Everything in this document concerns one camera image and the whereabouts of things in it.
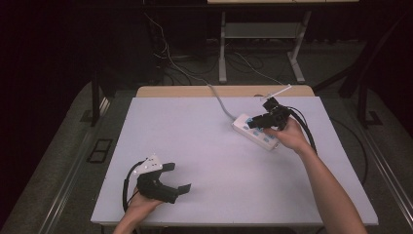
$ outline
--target table leg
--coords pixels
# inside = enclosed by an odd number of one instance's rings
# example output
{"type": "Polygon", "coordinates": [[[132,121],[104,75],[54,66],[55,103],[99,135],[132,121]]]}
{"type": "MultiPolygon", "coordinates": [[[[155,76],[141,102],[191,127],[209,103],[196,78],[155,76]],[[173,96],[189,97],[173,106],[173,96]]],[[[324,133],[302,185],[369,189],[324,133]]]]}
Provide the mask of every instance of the table leg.
{"type": "Polygon", "coordinates": [[[219,48],[219,83],[227,83],[227,68],[225,66],[225,12],[222,13],[221,19],[221,40],[219,48]]]}
{"type": "Polygon", "coordinates": [[[294,49],[291,52],[288,52],[289,63],[291,64],[292,70],[294,72],[295,78],[299,84],[303,84],[306,80],[304,79],[303,73],[301,72],[300,65],[297,61],[298,51],[300,50],[301,43],[303,42],[304,35],[306,33],[307,25],[309,23],[311,16],[311,11],[305,13],[303,21],[299,27],[299,34],[295,41],[294,49]]]}

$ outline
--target forearm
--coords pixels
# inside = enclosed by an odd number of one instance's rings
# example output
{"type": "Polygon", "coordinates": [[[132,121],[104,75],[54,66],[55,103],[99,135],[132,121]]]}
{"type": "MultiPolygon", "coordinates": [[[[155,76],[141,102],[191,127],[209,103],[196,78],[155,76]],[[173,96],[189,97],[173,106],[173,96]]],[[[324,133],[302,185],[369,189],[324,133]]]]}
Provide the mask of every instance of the forearm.
{"type": "Polygon", "coordinates": [[[148,212],[140,209],[128,209],[119,221],[113,234],[131,234],[137,225],[148,215],[148,212]]]}
{"type": "Polygon", "coordinates": [[[329,233],[366,233],[346,191],[310,145],[296,150],[313,189],[319,214],[329,233]]]}

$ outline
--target floor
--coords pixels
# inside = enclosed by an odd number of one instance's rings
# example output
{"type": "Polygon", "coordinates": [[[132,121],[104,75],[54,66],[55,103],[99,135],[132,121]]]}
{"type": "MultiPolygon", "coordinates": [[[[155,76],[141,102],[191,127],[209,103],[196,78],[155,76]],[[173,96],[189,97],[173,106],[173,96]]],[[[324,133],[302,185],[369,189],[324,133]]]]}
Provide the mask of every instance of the floor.
{"type": "MultiPolygon", "coordinates": [[[[296,84],[286,58],[286,52],[291,50],[292,45],[291,41],[279,40],[265,43],[229,42],[226,47],[227,85],[277,85],[278,82],[296,84]]],[[[319,84],[352,64],[363,46],[362,42],[357,41],[304,44],[298,62],[306,79],[306,85],[319,84]]],[[[171,57],[180,69],[190,73],[191,76],[202,77],[212,85],[220,85],[217,77],[216,41],[209,41],[206,51],[204,57],[193,58],[185,52],[171,50],[171,57]]],[[[167,67],[165,72],[164,80],[161,80],[158,85],[205,84],[194,77],[186,77],[174,66],[167,67]]],[[[380,224],[368,226],[367,230],[374,234],[412,233],[413,226],[402,212],[399,198],[396,198],[397,194],[391,190],[390,185],[394,181],[389,181],[383,176],[381,167],[383,161],[377,158],[386,160],[405,197],[412,198],[413,140],[373,92],[369,92],[367,109],[374,111],[383,125],[370,126],[368,130],[362,128],[356,120],[357,95],[346,99],[340,98],[337,95],[340,84],[340,81],[334,83],[317,93],[317,96],[321,97],[360,181],[365,181],[364,190],[379,217],[380,224]]],[[[124,89],[119,90],[112,98],[104,98],[101,106],[102,116],[93,128],[90,123],[90,84],[79,93],[1,234],[111,233],[113,231],[112,227],[103,228],[91,223],[90,219],[131,98],[135,93],[136,90],[124,89]],[[87,159],[96,143],[103,139],[110,139],[112,142],[104,162],[88,163],[87,159]]],[[[290,227],[287,230],[262,228],[247,230],[250,232],[245,233],[289,233],[291,230],[303,234],[325,233],[324,229],[314,226],[290,227]]],[[[142,229],[143,233],[157,231],[142,229]]],[[[229,229],[198,229],[189,232],[242,233],[229,229]]],[[[175,230],[174,233],[183,233],[183,231],[175,230]]]]}

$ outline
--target white device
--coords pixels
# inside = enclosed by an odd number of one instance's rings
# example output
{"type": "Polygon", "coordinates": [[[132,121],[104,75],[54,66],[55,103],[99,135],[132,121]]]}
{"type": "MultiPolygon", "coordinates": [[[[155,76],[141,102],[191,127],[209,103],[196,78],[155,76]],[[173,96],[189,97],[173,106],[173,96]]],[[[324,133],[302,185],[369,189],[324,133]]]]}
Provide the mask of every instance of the white device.
{"type": "Polygon", "coordinates": [[[232,124],[235,131],[246,136],[255,143],[261,145],[267,150],[273,150],[280,145],[280,141],[275,136],[269,136],[264,134],[262,129],[251,129],[248,126],[248,122],[252,121],[252,118],[246,114],[240,115],[232,124]]]}
{"type": "Polygon", "coordinates": [[[133,170],[134,175],[142,175],[146,173],[155,172],[163,168],[161,160],[156,154],[152,154],[141,165],[133,170]]]}

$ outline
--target white power strip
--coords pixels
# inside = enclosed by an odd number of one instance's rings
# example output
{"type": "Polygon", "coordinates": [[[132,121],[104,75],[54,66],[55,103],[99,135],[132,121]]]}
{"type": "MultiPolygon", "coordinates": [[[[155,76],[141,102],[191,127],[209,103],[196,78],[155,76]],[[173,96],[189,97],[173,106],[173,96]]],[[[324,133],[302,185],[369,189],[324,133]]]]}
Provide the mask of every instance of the white power strip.
{"type": "Polygon", "coordinates": [[[251,120],[251,117],[242,114],[234,121],[232,126],[235,131],[246,136],[247,138],[261,145],[267,150],[277,148],[280,144],[280,141],[274,136],[264,134],[262,129],[250,129],[247,123],[251,120]]]}

